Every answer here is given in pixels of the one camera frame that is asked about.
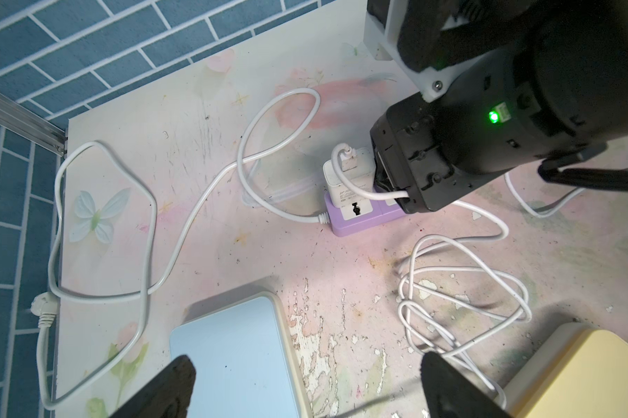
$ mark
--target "coiled white cable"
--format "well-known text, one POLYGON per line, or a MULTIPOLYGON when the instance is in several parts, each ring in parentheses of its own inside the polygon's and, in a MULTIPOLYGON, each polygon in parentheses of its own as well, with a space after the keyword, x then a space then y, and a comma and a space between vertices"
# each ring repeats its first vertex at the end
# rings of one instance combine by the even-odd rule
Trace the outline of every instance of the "coiled white cable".
MULTIPOLYGON (((394 191, 389 193, 370 193, 367 192, 356 185, 354 185, 343 173, 340 164, 339 164, 339 154, 340 153, 350 153, 352 151, 351 147, 347 144, 339 144, 335 146, 333 149, 333 153, 331 155, 331 160, 333 163, 333 170, 339 180, 351 191, 358 194, 359 196, 365 197, 370 200, 387 200, 387 199, 398 199, 401 197, 409 197, 406 191, 394 191)), ((406 274, 401 276, 400 287, 398 288, 398 292, 400 294, 400 303, 397 306, 397 314, 400 317, 400 321, 405 328, 405 334, 407 337, 407 341, 409 345, 419 353, 426 353, 427 351, 435 350, 437 353, 441 354, 442 357, 448 358, 451 361, 459 364, 465 369, 475 373, 478 378, 484 383, 484 385, 491 390, 494 390, 498 393, 497 402, 502 407, 506 407, 506 396, 502 387, 494 382, 491 378, 485 375, 485 373, 481 372, 481 370, 477 367, 474 361, 467 354, 467 350, 477 343, 495 335, 497 332, 500 332, 502 329, 506 328, 510 324, 514 322, 529 322, 532 319, 532 311, 528 305, 528 290, 525 285, 514 276, 509 273, 501 272, 499 270, 494 270, 489 268, 483 260, 481 260, 476 254, 474 254, 468 247, 462 245, 463 242, 479 242, 479 241, 498 241, 506 238, 509 235, 509 227, 502 219, 498 218, 494 214, 482 209, 476 205, 472 205, 471 203, 463 202, 463 201, 454 201, 453 205, 463 207, 465 209, 469 209, 470 211, 475 211, 480 213, 483 217, 489 219, 491 222, 495 223, 500 227, 500 233, 496 235, 489 236, 472 236, 472 237, 461 237, 456 239, 451 239, 449 237, 445 237, 439 234, 430 234, 426 235, 423 238, 419 239, 416 245, 414 246, 411 256, 405 258, 398 268, 398 273, 402 273, 404 267, 408 264, 409 270, 406 274), (439 242, 434 243, 430 246, 427 246, 421 249, 421 246, 426 241, 438 240, 439 242), (416 259, 422 255, 425 255, 431 251, 435 251, 436 249, 440 249, 443 247, 452 246, 458 248, 460 251, 467 254, 474 262, 477 264, 476 266, 457 266, 457 265, 436 265, 429 267, 422 267, 416 269, 416 259), (497 313, 489 312, 485 309, 479 308, 477 306, 471 305, 465 301, 458 300, 452 296, 444 294, 442 292, 438 292, 437 290, 429 289, 425 286, 421 286, 414 282, 414 276, 419 273, 426 272, 475 272, 475 273, 486 273, 488 274, 497 284, 499 284, 504 290, 506 290, 509 295, 515 299, 519 307, 510 315, 503 316, 497 313), (520 293, 516 292, 513 288, 511 288, 507 282, 503 279, 507 279, 509 281, 513 281, 519 288, 520 293), (405 284, 408 285, 407 294, 404 292, 405 284), (472 312, 476 312, 478 314, 482 314, 493 318, 495 320, 501 321, 499 324, 494 327, 486 330, 485 332, 480 333, 473 339, 461 344, 453 335, 453 333, 448 330, 446 327, 437 322, 432 315, 427 313, 426 309, 418 302, 416 302, 413 298, 414 289, 421 290, 423 292, 427 292, 431 295, 435 295, 438 297, 442 297, 445 300, 450 302, 459 304, 472 312), (423 335, 418 329, 414 327, 411 323, 411 313, 414 313, 417 317, 424 320, 429 325, 433 326, 437 333, 443 338, 443 340, 450 346, 450 348, 445 348, 437 345, 433 340, 428 339, 425 335, 423 335), (413 341, 413 337, 416 337, 420 340, 420 344, 417 345, 413 341)))
MULTIPOLYGON (((42 399, 42 405, 46 409, 49 409, 49 410, 55 409, 65 404, 75 394, 88 388, 90 385, 93 384, 93 382, 100 379, 100 377, 104 373, 108 372, 119 361, 121 361, 121 359, 128 353, 128 351, 130 351, 130 349, 135 345, 135 343, 137 343, 137 340, 141 337, 147 325, 147 319, 148 319, 148 313, 149 313, 148 296, 152 294, 153 292, 155 292, 156 290, 158 290, 165 283, 165 280, 168 279, 177 261, 177 257, 179 256, 181 247, 184 244, 184 239, 186 238, 186 235, 188 234, 188 231, 191 228, 191 225, 193 224, 193 220, 195 219, 196 214, 198 213, 198 211, 200 210, 200 208, 202 207, 203 203, 208 198, 212 190, 218 185, 219 181, 228 172, 233 170, 238 165, 241 166, 242 164, 258 160, 260 158, 263 158, 264 156, 273 154, 276 151, 280 150, 281 148, 285 147, 288 143, 290 143, 293 139, 295 139, 307 127, 307 125, 309 125, 309 122, 311 122, 312 118, 318 111, 319 106, 320 106, 320 96, 318 95, 318 92, 310 88, 296 88, 294 90, 290 90, 288 92, 280 94, 279 96, 276 96, 274 99, 269 101, 268 104, 266 104, 257 113, 257 115, 254 117, 251 123, 249 123, 249 126, 247 127, 247 129, 244 131, 244 134, 242 136, 242 141, 240 143, 240 147, 238 150, 237 161, 225 166, 219 172, 219 174, 214 178, 214 180, 212 180, 212 182, 209 184, 207 189, 205 189, 202 196, 198 199, 197 203, 193 207, 193 210, 191 210, 191 213, 188 219, 184 223, 184 227, 182 228, 181 233, 179 234, 179 238, 177 240, 175 248, 172 252, 172 255, 170 256, 168 266, 165 268, 165 272, 163 272, 163 275, 161 276, 161 278, 152 286, 149 286, 149 268, 151 265, 151 251, 153 248, 153 238, 155 234, 156 215, 157 215, 157 205, 156 205, 156 200, 154 199, 153 195, 140 182, 140 180, 136 179, 131 173, 129 173, 123 167, 123 165, 112 155, 109 149, 107 149, 107 147, 101 144, 100 142, 97 142, 97 141, 87 142, 81 145, 79 148, 77 148, 73 153, 68 155, 68 157, 61 164, 59 171, 56 173, 56 179, 54 181, 54 198, 55 198, 55 203, 56 203, 56 212, 58 213, 58 216, 59 216, 59 228, 56 230, 56 237, 54 239, 54 245, 52 246, 52 252, 49 256, 49 263, 48 263, 49 288, 51 289, 51 292, 54 295, 58 296, 62 300, 69 300, 71 302, 77 302, 77 303, 83 303, 83 304, 106 304, 106 303, 128 302, 131 300, 139 300, 140 301, 140 314, 139 314, 139 322, 137 324, 137 330, 135 331, 133 338, 128 342, 128 344, 125 347, 123 347, 121 351, 117 353, 116 356, 114 356, 113 358, 105 362, 102 366, 94 370, 87 377, 85 377, 82 381, 80 381, 77 385, 75 385, 72 389, 70 389, 67 393, 60 396, 56 400, 51 398, 49 389, 47 388, 47 378, 46 378, 46 359, 47 359, 46 342, 48 340, 49 328, 51 327, 52 322, 54 321, 54 316, 46 314, 40 317, 40 321, 38 322, 38 327, 40 328, 40 332, 38 334, 38 344, 36 348, 36 361, 37 361, 37 367, 38 367, 38 380, 40 384, 40 398, 42 399), (243 155, 244 147, 246 146, 246 141, 248 140, 249 135, 251 131, 253 130, 253 128, 255 127, 256 123, 258 123, 258 120, 260 119, 260 117, 263 116, 265 112, 267 112, 273 105, 275 105, 280 100, 288 96, 292 96, 293 94, 303 94, 303 93, 310 94, 311 96, 313 96, 315 99, 315 104, 312 107, 312 110, 309 112, 309 115, 301 123, 300 127, 298 127, 291 135, 289 135, 283 141, 279 142, 277 145, 272 146, 271 148, 263 150, 259 153, 243 158, 242 155, 243 155), (76 293, 68 292, 65 289, 61 289, 58 283, 56 282, 54 269, 56 267, 56 255, 59 252, 59 245, 61 242, 61 234, 62 234, 62 227, 63 227, 63 212, 62 212, 63 205, 62 205, 61 192, 60 192, 61 179, 63 177, 63 174, 67 170, 68 166, 75 160, 75 158, 77 158, 77 156, 82 154, 85 150, 93 146, 96 146, 97 148, 101 149, 101 151, 109 158, 109 160, 116 167, 116 169, 124 177, 130 180, 134 184, 134 186, 138 188, 142 192, 142 194, 147 197, 147 199, 149 200, 149 205, 151 206, 151 214, 149 217, 149 231, 147 233, 147 242, 145 244, 145 257, 144 257, 144 262, 142 264, 142 277, 141 277, 141 283, 140 283, 140 290, 138 292, 117 294, 117 295, 110 295, 110 296, 92 296, 92 295, 84 295, 84 294, 76 294, 76 293)), ((320 215, 311 216, 311 217, 301 217, 297 215, 292 215, 290 213, 286 213, 284 211, 277 209, 276 207, 273 207, 272 205, 269 205, 267 202, 264 202, 262 199, 260 199, 260 197, 257 194, 255 194, 255 192, 251 189, 249 184, 246 182, 246 178, 243 177, 243 171, 239 170, 238 173, 240 172, 242 173, 240 175, 242 186, 246 189, 248 193, 251 194, 251 196, 253 196, 259 203, 261 203, 261 205, 266 207, 268 210, 276 213, 277 215, 285 217, 286 219, 290 219, 297 222, 308 222, 308 223, 313 223, 313 222, 329 223, 330 222, 327 213, 322 213, 320 215)))

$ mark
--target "power outlet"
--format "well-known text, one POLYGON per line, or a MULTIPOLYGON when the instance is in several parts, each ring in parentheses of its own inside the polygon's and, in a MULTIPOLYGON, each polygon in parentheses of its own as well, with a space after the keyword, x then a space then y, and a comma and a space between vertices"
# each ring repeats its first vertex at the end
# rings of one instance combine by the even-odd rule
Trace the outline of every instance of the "power outlet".
POLYGON ((342 213, 344 221, 348 221, 350 219, 371 213, 374 209, 372 207, 372 203, 368 199, 360 199, 350 205, 342 206, 339 210, 342 213))

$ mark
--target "purple power strip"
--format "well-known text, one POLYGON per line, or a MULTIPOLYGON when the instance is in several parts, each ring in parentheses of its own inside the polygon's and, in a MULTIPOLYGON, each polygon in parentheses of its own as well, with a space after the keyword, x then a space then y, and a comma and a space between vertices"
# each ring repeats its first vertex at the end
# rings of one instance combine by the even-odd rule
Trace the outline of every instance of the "purple power strip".
POLYGON ((333 226, 335 235, 345 237, 406 215, 400 205, 389 206, 385 201, 370 201, 370 203, 372 204, 372 212, 360 214, 345 221, 342 211, 333 205, 330 194, 326 192, 325 205, 328 207, 330 224, 333 226))

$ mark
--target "peeling paint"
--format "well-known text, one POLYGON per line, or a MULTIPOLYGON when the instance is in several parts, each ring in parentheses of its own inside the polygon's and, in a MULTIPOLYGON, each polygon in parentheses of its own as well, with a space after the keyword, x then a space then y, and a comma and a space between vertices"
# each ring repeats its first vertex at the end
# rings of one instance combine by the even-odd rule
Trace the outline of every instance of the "peeling paint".
MULTIPOLYGON (((418 282, 418 284, 423 286, 424 288, 433 289, 433 290, 437 289, 437 285, 435 283, 431 282, 430 280, 421 280, 421 281, 418 282)), ((430 294, 425 292, 424 290, 420 290, 419 289, 418 296, 421 299, 426 299, 427 297, 430 297, 430 294)))
POLYGON ((298 355, 298 362, 302 371, 302 378, 305 381, 305 389, 309 399, 312 398, 314 392, 318 388, 318 378, 322 375, 330 374, 330 364, 328 358, 330 356, 320 355, 320 339, 323 332, 323 317, 320 317, 318 332, 316 334, 304 335, 302 327, 305 324, 305 317, 293 314, 290 321, 294 323, 289 326, 290 335, 293 339, 293 346, 298 355))
MULTIPOLYGON (((462 302, 470 303, 470 297, 465 295, 465 294, 455 295, 455 298, 458 299, 458 300, 461 300, 462 302)), ((462 308, 462 305, 461 304, 456 304, 456 310, 458 310, 460 308, 462 308)))
POLYGON ((386 375, 386 368, 388 367, 386 364, 386 350, 384 348, 381 349, 381 362, 381 380, 379 380, 379 387, 377 387, 377 395, 381 393, 381 388, 383 388, 383 378, 386 375))

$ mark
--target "power cord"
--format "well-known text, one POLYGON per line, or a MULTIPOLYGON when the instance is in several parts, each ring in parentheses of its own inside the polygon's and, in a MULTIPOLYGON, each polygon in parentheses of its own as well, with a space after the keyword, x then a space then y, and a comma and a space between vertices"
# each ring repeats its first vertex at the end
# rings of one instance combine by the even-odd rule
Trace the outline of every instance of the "power cord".
POLYGON ((577 187, 567 192, 567 194, 560 197, 560 199, 557 199, 555 202, 551 203, 550 205, 546 205, 540 208, 532 208, 530 207, 530 205, 527 204, 525 200, 523 200, 523 198, 519 195, 519 192, 516 190, 516 188, 514 188, 513 183, 511 183, 511 177, 509 176, 509 172, 504 173, 504 182, 506 183, 506 186, 509 188, 509 191, 511 192, 511 194, 519 202, 520 206, 522 206, 522 208, 525 209, 527 213, 537 218, 547 218, 549 216, 552 216, 553 214, 557 213, 560 209, 562 209, 563 206, 567 205, 567 202, 569 202, 571 199, 574 199, 576 196, 581 194, 582 191, 586 190, 584 187, 577 187))
POLYGON ((40 316, 40 320, 38 321, 38 328, 40 329, 38 333, 38 344, 36 348, 36 356, 37 356, 37 367, 38 367, 38 380, 40 383, 40 398, 42 399, 42 405, 49 410, 55 409, 61 405, 64 405, 70 398, 74 395, 78 394, 80 391, 88 388, 93 382, 100 379, 100 377, 108 372, 112 367, 114 367, 121 359, 130 351, 130 349, 137 343, 137 340, 141 337, 144 329, 147 325, 148 319, 148 302, 149 295, 158 290, 164 283, 165 280, 168 279, 172 269, 177 261, 177 257, 179 256, 179 252, 181 251, 181 247, 184 244, 184 239, 188 234, 191 225, 193 224, 193 220, 195 219, 196 214, 202 207, 205 200, 208 198, 209 194, 214 190, 214 188, 219 184, 220 180, 230 171, 232 171, 236 167, 240 167, 238 170, 238 174, 240 175, 240 181, 242 182, 243 188, 249 193, 257 202, 259 202, 263 207, 268 209, 269 211, 276 213, 281 217, 285 217, 286 219, 290 219, 296 222, 306 222, 306 223, 329 223, 330 218, 327 213, 322 213, 317 216, 298 216, 290 213, 286 213, 277 209, 276 207, 270 205, 261 199, 249 186, 246 178, 244 176, 242 165, 249 163, 251 161, 258 160, 265 156, 271 155, 281 148, 285 147, 290 143, 293 139, 295 139, 311 122, 312 118, 318 111, 320 106, 320 96, 316 90, 310 88, 296 88, 294 90, 290 90, 288 92, 282 93, 279 96, 276 96, 274 99, 268 102, 254 117, 254 119, 249 123, 247 129, 245 129, 244 134, 242 135, 242 141, 240 142, 240 146, 238 149, 238 157, 237 161, 228 164, 225 166, 217 175, 214 177, 214 180, 209 184, 207 189, 205 189, 202 196, 198 199, 197 203, 193 207, 193 210, 189 214, 188 219, 186 220, 184 227, 179 234, 179 238, 173 250, 172 256, 170 256, 170 261, 168 266, 165 268, 165 272, 161 278, 152 286, 149 286, 149 267, 151 265, 151 252, 153 249, 153 238, 155 235, 156 228, 156 214, 157 214, 157 204, 156 199, 153 197, 151 192, 141 183, 140 180, 135 178, 130 172, 128 172, 123 165, 112 155, 109 149, 104 146, 102 143, 97 141, 90 141, 82 144, 79 148, 77 148, 73 153, 69 154, 65 161, 61 164, 59 171, 56 173, 56 179, 54 180, 54 194, 55 194, 55 203, 56 203, 56 212, 59 216, 59 228, 56 230, 56 237, 54 239, 54 245, 52 247, 52 252, 49 256, 48 263, 48 282, 49 288, 51 292, 47 292, 40 296, 37 296, 31 305, 31 311, 40 316), (255 127, 256 123, 258 123, 259 119, 267 112, 271 107, 273 107, 280 100, 292 96, 293 94, 309 94, 314 97, 315 104, 312 107, 312 110, 309 112, 309 115, 304 119, 301 123, 300 127, 298 127, 291 135, 286 137, 284 140, 279 142, 277 145, 263 150, 259 153, 243 157, 244 148, 246 147, 246 142, 251 134, 251 131, 255 127), (61 179, 63 174, 67 170, 68 166, 77 158, 80 154, 82 154, 85 150, 91 147, 100 148, 100 150, 109 158, 109 160, 114 164, 116 169, 128 180, 130 180, 136 188, 138 188, 143 195, 147 197, 149 200, 149 205, 151 206, 151 215, 149 218, 149 231, 147 233, 147 242, 145 245, 145 257, 144 263, 142 265, 142 280, 140 283, 140 290, 138 292, 125 293, 125 294, 117 294, 110 296, 92 296, 92 295, 84 295, 68 292, 65 289, 61 289, 56 282, 56 276, 54 274, 54 268, 56 266, 56 255, 59 252, 59 246, 61 242, 61 234, 63 228, 63 212, 62 212, 62 200, 61 200, 61 179), (56 314, 59 309, 59 300, 68 300, 70 302, 77 302, 83 304, 107 304, 107 303, 117 303, 117 302, 128 302, 131 300, 139 300, 140 301, 140 314, 139 314, 139 322, 137 324, 137 330, 133 335, 133 338, 129 341, 129 343, 121 349, 117 353, 116 356, 105 362, 102 366, 91 372, 87 377, 85 377, 82 381, 80 381, 77 385, 75 385, 72 389, 66 392, 64 395, 59 397, 58 399, 52 399, 49 393, 49 389, 47 388, 47 378, 46 378, 46 359, 47 359, 47 346, 46 343, 48 341, 49 328, 51 327, 54 319, 56 318, 56 314))
MULTIPOLYGON (((341 153, 345 155, 349 155, 352 152, 352 149, 347 144, 340 144, 335 146, 333 149, 333 153, 331 156, 333 163, 333 170, 335 174, 339 178, 339 180, 347 187, 349 190, 358 194, 359 196, 365 197, 366 199, 371 200, 387 200, 387 199, 398 199, 401 197, 408 197, 406 191, 396 191, 390 193, 370 193, 367 192, 355 185, 346 178, 344 175, 340 164, 339 157, 341 153)), ((400 294, 400 303, 397 306, 397 314, 400 317, 400 321, 405 329, 405 334, 407 337, 407 341, 409 342, 410 347, 412 347, 418 353, 426 353, 428 351, 436 351, 441 354, 442 357, 447 358, 456 364, 464 367, 465 369, 475 373, 478 378, 484 383, 484 385, 491 390, 494 390, 498 393, 497 403, 502 407, 506 407, 506 396, 502 387, 494 382, 491 378, 485 375, 484 372, 478 368, 478 366, 474 363, 474 361, 467 354, 467 350, 477 343, 490 338, 495 335, 497 332, 500 332, 502 329, 506 328, 510 324, 514 322, 529 322, 532 319, 532 311, 528 306, 528 290, 525 285, 516 277, 510 275, 509 273, 501 272, 499 270, 494 270, 488 267, 483 260, 481 260, 476 254, 474 254, 468 247, 462 245, 463 242, 479 242, 479 241, 499 241, 501 239, 506 238, 509 235, 509 227, 502 219, 498 218, 494 214, 482 209, 476 205, 472 205, 471 203, 463 202, 463 201, 454 201, 453 205, 463 207, 465 209, 469 209, 470 211, 475 211, 480 213, 483 217, 489 219, 491 222, 495 223, 500 227, 501 232, 496 235, 490 236, 472 236, 472 237, 461 237, 452 239, 449 237, 445 237, 444 235, 439 234, 429 234, 419 239, 416 245, 413 247, 411 252, 411 256, 405 258, 400 267, 398 268, 398 274, 401 274, 404 267, 408 264, 409 270, 406 274, 401 276, 400 287, 398 288, 398 292, 400 294), (437 240, 439 242, 434 243, 430 246, 427 246, 421 249, 421 246, 431 240, 437 240), (434 265, 429 267, 422 267, 416 269, 416 259, 422 255, 430 253, 431 251, 435 251, 437 249, 443 247, 455 247, 460 251, 467 254, 477 266, 457 266, 457 265, 434 265), (510 315, 503 316, 497 313, 493 313, 487 311, 485 309, 479 308, 477 306, 471 305, 465 301, 458 300, 450 295, 444 294, 442 292, 438 292, 437 290, 429 289, 425 286, 421 286, 414 282, 414 276, 420 273, 426 272, 475 272, 475 273, 486 273, 489 275, 497 284, 499 284, 504 290, 506 290, 509 295, 515 299, 519 307, 510 315), (521 294, 518 294, 514 289, 512 289, 505 280, 513 281, 520 290, 521 294), (408 285, 407 293, 405 294, 404 286, 408 285), (456 303, 465 307, 466 309, 471 310, 472 312, 476 312, 478 314, 486 315, 495 320, 501 321, 494 327, 486 330, 485 332, 480 333, 476 337, 470 339, 468 342, 460 343, 453 333, 448 330, 446 327, 437 322, 433 316, 427 313, 425 307, 413 298, 414 289, 418 289, 419 291, 427 292, 429 294, 441 297, 450 302, 456 303), (430 326, 434 327, 434 330, 442 337, 442 339, 449 345, 450 348, 441 347, 433 341, 433 339, 427 338, 422 332, 414 327, 411 323, 411 314, 414 313, 417 317, 425 321, 430 326), (416 337, 420 340, 420 344, 416 344, 413 341, 413 338, 416 337)))

